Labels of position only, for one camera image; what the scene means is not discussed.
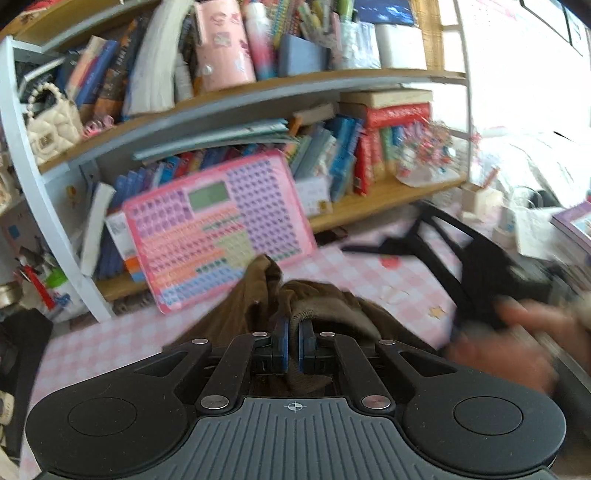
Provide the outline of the person's right hand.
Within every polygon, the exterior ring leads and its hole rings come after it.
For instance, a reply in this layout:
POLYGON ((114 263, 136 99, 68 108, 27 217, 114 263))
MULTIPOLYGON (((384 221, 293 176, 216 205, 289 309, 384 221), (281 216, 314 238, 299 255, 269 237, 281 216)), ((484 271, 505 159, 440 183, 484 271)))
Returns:
POLYGON ((550 353, 534 338, 545 333, 583 369, 590 369, 590 331, 575 312, 510 298, 499 301, 496 311, 508 330, 479 338, 462 335, 449 344, 446 358, 550 394, 558 374, 550 353))

